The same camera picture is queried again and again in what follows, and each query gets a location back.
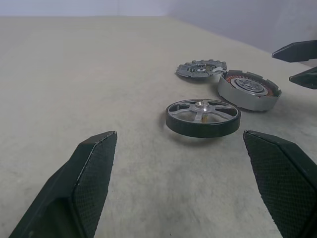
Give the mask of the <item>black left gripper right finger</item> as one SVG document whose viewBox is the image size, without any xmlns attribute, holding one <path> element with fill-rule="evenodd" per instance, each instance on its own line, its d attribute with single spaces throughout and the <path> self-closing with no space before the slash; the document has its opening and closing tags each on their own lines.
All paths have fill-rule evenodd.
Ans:
<svg viewBox="0 0 317 238">
<path fill-rule="evenodd" d="M 317 238 L 317 164 L 295 143 L 246 130 L 258 190 L 283 238 Z"/>
</svg>

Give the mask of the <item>black rimmed silver spoked rotor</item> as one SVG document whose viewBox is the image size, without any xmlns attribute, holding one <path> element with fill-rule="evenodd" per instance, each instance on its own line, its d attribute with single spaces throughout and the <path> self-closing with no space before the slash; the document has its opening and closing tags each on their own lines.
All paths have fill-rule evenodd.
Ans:
<svg viewBox="0 0 317 238">
<path fill-rule="evenodd" d="M 230 135 L 240 127 L 240 110 L 213 99 L 187 99 L 165 109 L 165 123 L 172 131 L 194 138 Z"/>
</svg>

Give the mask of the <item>silver stator housing copper windings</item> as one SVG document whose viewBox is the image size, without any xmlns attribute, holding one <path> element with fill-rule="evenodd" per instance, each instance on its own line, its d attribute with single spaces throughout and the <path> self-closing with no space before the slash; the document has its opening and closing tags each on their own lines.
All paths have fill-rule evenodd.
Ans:
<svg viewBox="0 0 317 238">
<path fill-rule="evenodd" d="M 272 81 L 241 70 L 224 73 L 217 90 L 221 97 L 237 107 L 259 112 L 271 110 L 282 94 Z"/>
</svg>

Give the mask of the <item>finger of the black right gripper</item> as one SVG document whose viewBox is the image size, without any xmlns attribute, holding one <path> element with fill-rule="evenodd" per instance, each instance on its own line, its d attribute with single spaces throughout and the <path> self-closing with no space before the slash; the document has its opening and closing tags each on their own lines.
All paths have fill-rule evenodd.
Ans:
<svg viewBox="0 0 317 238">
<path fill-rule="evenodd" d="M 317 66 L 290 76 L 289 81 L 305 88 L 317 90 Z"/>
<path fill-rule="evenodd" d="M 317 40 L 288 44 L 272 53 L 271 56 L 285 62 L 304 62 L 317 59 Z"/>
</svg>

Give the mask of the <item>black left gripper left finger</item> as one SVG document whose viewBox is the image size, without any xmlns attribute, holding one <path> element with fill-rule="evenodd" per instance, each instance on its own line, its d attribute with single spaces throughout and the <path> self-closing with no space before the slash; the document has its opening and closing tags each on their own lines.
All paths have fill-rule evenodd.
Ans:
<svg viewBox="0 0 317 238">
<path fill-rule="evenodd" d="M 8 238 L 94 238 L 108 193 L 116 143 L 116 131 L 108 131 L 78 144 Z"/>
</svg>

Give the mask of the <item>gray round circuit board cover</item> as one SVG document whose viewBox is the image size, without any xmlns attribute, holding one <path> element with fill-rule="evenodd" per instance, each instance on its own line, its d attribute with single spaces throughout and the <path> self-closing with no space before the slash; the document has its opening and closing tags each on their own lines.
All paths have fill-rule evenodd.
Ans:
<svg viewBox="0 0 317 238">
<path fill-rule="evenodd" d="M 187 78 L 208 78 L 213 75 L 227 72 L 227 64 L 219 60 L 193 60 L 180 64 L 176 74 Z"/>
</svg>

